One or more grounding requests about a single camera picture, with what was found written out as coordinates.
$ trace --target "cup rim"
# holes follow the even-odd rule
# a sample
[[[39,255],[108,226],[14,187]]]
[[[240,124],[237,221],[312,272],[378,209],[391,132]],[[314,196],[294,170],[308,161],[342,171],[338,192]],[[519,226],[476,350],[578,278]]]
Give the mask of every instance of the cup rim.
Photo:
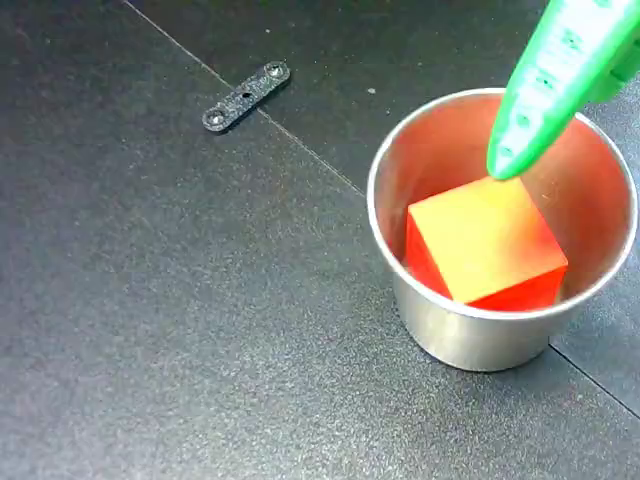
[[[422,115],[429,110],[434,109],[435,107],[445,104],[447,102],[457,100],[462,97],[467,96],[478,96],[478,95],[502,95],[505,92],[505,88],[500,87],[491,87],[491,88],[476,88],[470,90],[463,90],[460,92],[452,93],[449,95],[445,95],[443,97],[436,98],[430,102],[425,103],[421,107],[418,107],[416,110],[407,115],[400,123],[398,123],[393,130],[386,136],[386,138],[381,143],[378,151],[375,154],[373,159],[373,163],[371,164],[371,168],[369,170],[369,177],[367,180],[367,211],[369,216],[369,225],[373,231],[373,236],[375,238],[376,244],[378,248],[382,252],[387,264],[394,273],[400,278],[409,284],[413,290],[419,293],[423,298],[426,298],[430,302],[438,305],[439,307],[451,312],[456,313],[458,315],[464,315],[472,318],[486,319],[486,320],[504,320],[504,321],[513,321],[513,320],[535,320],[542,319],[547,317],[556,316],[571,310],[585,300],[592,297],[596,294],[602,287],[604,287],[620,270],[624,262],[626,261],[629,253],[631,252],[631,248],[633,247],[633,243],[635,241],[636,231],[638,228],[638,194],[636,191],[636,186],[633,182],[633,177],[631,175],[631,171],[629,166],[627,165],[622,153],[618,149],[618,147],[613,143],[613,141],[605,134],[600,127],[598,127],[594,122],[589,120],[586,116],[581,113],[576,113],[575,118],[582,122],[584,125],[589,127],[593,132],[595,132],[600,139],[609,147],[611,153],[614,155],[620,169],[624,174],[625,183],[627,184],[627,190],[629,192],[630,198],[630,213],[631,213],[631,225],[627,231],[627,237],[624,243],[624,246],[618,253],[618,256],[614,262],[614,264],[607,270],[607,272],[602,275],[597,282],[591,285],[585,291],[579,293],[578,295],[574,295],[573,297],[564,300],[556,305],[551,307],[539,309],[539,310],[531,310],[524,312],[499,312],[493,310],[484,310],[480,308],[471,307],[469,305],[465,305],[459,302],[455,302],[447,297],[444,297],[430,288],[426,287],[422,283],[418,282],[409,272],[402,266],[402,264],[396,259],[396,257],[391,253],[391,250],[387,246],[384,237],[382,236],[382,232],[380,231],[380,226],[378,225],[378,219],[376,215],[375,209],[375,181],[378,174],[378,170],[380,164],[382,162],[382,158],[384,157],[385,152],[391,146],[391,143],[395,140],[398,134],[405,129],[405,127],[410,124],[414,119],[418,116]]]

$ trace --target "table surface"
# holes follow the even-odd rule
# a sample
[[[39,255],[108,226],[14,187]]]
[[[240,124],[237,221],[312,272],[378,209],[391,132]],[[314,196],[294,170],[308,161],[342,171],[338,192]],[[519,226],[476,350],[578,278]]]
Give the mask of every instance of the table surface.
[[[410,339],[367,226],[380,138],[504,84],[542,2],[49,3],[0,7],[0,477],[638,478],[637,246],[477,375]],[[274,58],[268,115],[206,132]],[[636,179],[639,99],[587,112]]]

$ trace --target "stainless steel cup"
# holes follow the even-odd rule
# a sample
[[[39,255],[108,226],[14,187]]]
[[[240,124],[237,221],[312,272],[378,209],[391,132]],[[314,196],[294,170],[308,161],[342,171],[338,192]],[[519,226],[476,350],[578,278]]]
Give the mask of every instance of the stainless steel cup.
[[[549,336],[619,270],[638,223],[637,193],[622,155],[577,115],[522,177],[569,260],[558,303],[515,313],[480,310],[415,280],[403,267],[407,206],[487,175],[487,144],[503,92],[469,90],[413,112],[382,143],[367,186],[369,221],[391,268],[402,320],[423,349],[464,370],[503,370],[541,353]]]

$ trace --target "black metal bracket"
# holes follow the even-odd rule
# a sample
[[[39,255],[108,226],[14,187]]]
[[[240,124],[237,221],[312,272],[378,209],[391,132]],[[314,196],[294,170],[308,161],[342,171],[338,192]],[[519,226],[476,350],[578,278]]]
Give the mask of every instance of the black metal bracket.
[[[204,127],[225,133],[291,78],[284,62],[269,62],[202,115]]]

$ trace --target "orange cube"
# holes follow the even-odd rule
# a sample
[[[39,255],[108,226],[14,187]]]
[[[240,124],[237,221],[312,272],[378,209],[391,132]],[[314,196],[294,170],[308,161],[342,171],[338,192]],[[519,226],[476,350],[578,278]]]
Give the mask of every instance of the orange cube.
[[[508,311],[552,305],[568,263],[517,178],[484,178],[410,205],[406,260],[441,295]]]

